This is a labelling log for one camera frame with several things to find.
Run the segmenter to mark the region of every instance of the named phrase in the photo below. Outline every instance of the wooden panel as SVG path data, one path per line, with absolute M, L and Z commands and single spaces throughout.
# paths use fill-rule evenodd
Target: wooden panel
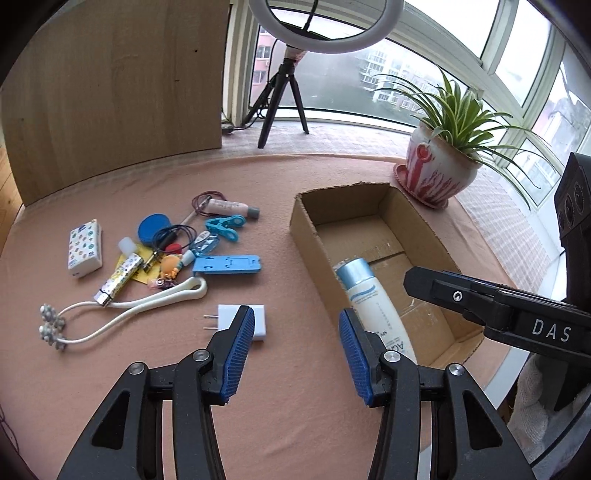
M 10 171 L 6 148 L 0 145 L 0 254 L 21 206 L 21 197 Z
M 26 205 L 133 163 L 220 148 L 228 0 L 86 0 L 7 77 L 2 126 Z

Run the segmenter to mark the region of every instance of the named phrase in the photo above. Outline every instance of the blue rubber grip pad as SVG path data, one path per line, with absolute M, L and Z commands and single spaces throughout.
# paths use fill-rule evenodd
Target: blue rubber grip pad
M 370 405 L 374 400 L 374 393 L 371 388 L 369 365 L 345 312 L 341 312 L 339 317 L 339 334 L 357 394 L 363 398 L 366 405 Z
M 220 396 L 226 403 L 238 389 L 238 382 L 242 376 L 244 363 L 246 362 L 246 356 L 248 355 L 248 349 L 251 347 L 254 334 L 255 313 L 252 309 L 249 309 L 238 330 L 226 362 L 223 365 L 223 384 L 220 389 Z

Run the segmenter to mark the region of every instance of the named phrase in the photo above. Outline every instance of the blue lid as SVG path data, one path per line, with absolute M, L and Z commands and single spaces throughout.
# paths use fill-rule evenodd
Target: blue lid
M 349 290 L 355 285 L 375 277 L 374 272 L 363 258 L 356 258 L 346 263 L 336 271 L 336 275 L 343 282 L 345 290 Z
M 170 226 L 170 220 L 165 214 L 153 213 L 147 216 L 138 227 L 139 241 L 146 247 L 151 247 L 154 234 L 165 226 Z

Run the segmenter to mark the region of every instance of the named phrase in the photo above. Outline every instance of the orange toy figure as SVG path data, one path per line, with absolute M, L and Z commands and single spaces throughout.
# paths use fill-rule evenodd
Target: orange toy figure
M 166 255 L 160 262 L 160 278 L 174 280 L 183 267 L 181 257 L 178 255 Z

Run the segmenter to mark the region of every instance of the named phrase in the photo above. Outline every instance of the window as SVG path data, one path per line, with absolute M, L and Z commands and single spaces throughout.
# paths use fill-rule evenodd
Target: window
M 577 151 L 591 126 L 591 111 L 569 90 L 564 65 L 533 131 L 546 140 L 563 165 Z
M 540 153 L 529 140 L 523 143 L 522 148 Z M 519 152 L 513 160 L 528 174 L 535 185 L 515 165 L 509 165 L 508 170 L 530 195 L 534 203 L 539 205 L 558 183 L 560 174 L 545 158 L 528 152 Z
M 486 45 L 499 0 L 407 0 L 454 35 L 480 57 Z
M 269 57 L 271 57 L 271 46 L 258 46 L 256 48 L 256 57 L 258 59 L 268 59 Z
M 384 66 L 378 63 L 368 62 L 367 66 L 365 67 L 364 73 L 369 73 L 373 75 L 375 73 L 382 73 L 384 71 Z
M 272 11 L 279 20 L 294 25 L 303 25 L 307 19 L 307 14 L 301 12 Z M 310 30 L 329 38 L 347 37 L 361 31 L 323 17 L 314 17 Z M 274 58 L 282 59 L 284 51 L 285 44 L 278 41 Z M 271 73 L 276 68 L 272 65 Z M 432 92 L 436 89 L 430 84 L 441 83 L 441 73 L 435 64 L 389 40 L 352 53 L 322 55 L 308 52 L 296 67 L 295 78 L 305 108 L 356 113 L 418 125 L 418 120 L 411 116 L 417 110 L 414 102 L 404 98 L 395 100 L 389 93 L 376 92 L 376 89 L 391 84 L 387 77 L 374 76 L 382 72 L 393 72 Z M 259 90 L 253 89 L 252 92 L 251 104 Z M 295 106 L 289 88 L 285 90 L 280 106 Z
M 373 51 L 368 55 L 368 60 L 375 63 L 383 64 L 386 62 L 386 54 L 383 51 Z
M 255 70 L 252 72 L 252 83 L 263 83 L 267 79 L 266 70 Z
M 550 23 L 527 0 L 519 0 L 517 15 L 496 74 L 523 105 L 544 57 Z
M 377 85 L 378 84 L 378 79 L 376 77 L 369 77 L 367 75 L 364 75 L 362 80 L 365 83 L 371 83 L 372 85 Z

